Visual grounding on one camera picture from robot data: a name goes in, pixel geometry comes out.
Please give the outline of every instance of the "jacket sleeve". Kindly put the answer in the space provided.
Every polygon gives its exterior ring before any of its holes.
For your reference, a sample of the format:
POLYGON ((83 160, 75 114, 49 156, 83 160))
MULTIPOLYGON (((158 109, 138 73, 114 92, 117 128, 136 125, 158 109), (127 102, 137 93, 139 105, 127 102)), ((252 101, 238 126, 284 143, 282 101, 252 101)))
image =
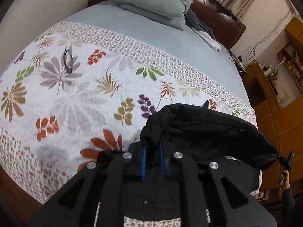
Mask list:
POLYGON ((282 220, 285 220, 289 212, 294 207, 294 197, 291 188, 286 189, 282 193, 282 220))

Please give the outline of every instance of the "gray towel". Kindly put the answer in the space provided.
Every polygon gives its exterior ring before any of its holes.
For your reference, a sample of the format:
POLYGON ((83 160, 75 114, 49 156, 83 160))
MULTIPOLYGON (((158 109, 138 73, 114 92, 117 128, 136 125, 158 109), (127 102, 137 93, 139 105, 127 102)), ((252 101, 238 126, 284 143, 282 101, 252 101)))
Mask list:
POLYGON ((207 25, 205 25, 203 22, 201 22, 191 9, 189 9, 187 13, 184 14, 184 17, 185 24, 187 26, 189 26, 190 28, 193 27, 197 31, 205 31, 208 35, 211 36, 213 40, 216 40, 214 31, 211 28, 207 27, 207 25))

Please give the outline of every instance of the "person's arm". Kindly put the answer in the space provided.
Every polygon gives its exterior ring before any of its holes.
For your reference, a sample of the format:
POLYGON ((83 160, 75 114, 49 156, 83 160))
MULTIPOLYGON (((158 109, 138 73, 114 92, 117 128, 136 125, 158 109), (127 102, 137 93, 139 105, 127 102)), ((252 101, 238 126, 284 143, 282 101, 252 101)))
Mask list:
POLYGON ((284 183, 282 184, 282 221, 284 221, 295 205, 292 190, 289 184, 289 172, 284 170, 284 183))

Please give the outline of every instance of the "metal bolt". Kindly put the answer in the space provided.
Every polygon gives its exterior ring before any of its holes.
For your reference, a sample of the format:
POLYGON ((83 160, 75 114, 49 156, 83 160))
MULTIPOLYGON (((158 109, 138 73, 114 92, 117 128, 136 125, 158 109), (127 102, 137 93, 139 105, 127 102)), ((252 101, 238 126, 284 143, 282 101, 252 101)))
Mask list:
POLYGON ((87 166, 88 169, 95 169, 97 164, 95 162, 91 161, 86 166, 87 166))
POLYGON ((132 158, 132 153, 130 153, 130 152, 125 152, 125 153, 123 154, 123 158, 124 158, 124 159, 130 159, 130 158, 132 158))
POLYGON ((212 161, 212 162, 209 163, 209 167, 212 168, 212 169, 218 169, 219 164, 215 161, 212 161))
POLYGON ((174 153, 174 157, 175 157, 176 159, 181 159, 181 158, 183 158, 183 154, 182 154, 181 152, 175 152, 175 153, 174 153))

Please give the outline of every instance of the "headboard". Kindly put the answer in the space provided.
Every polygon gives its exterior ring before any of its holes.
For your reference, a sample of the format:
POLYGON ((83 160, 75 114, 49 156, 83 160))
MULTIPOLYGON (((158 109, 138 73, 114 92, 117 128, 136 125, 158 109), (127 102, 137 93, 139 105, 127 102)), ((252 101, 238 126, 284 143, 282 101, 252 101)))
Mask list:
MULTIPOLYGON (((89 0, 88 6, 105 0, 89 0)), ((216 40, 231 49, 244 33, 246 26, 216 0, 193 0, 190 8, 199 20, 214 30, 216 40)))

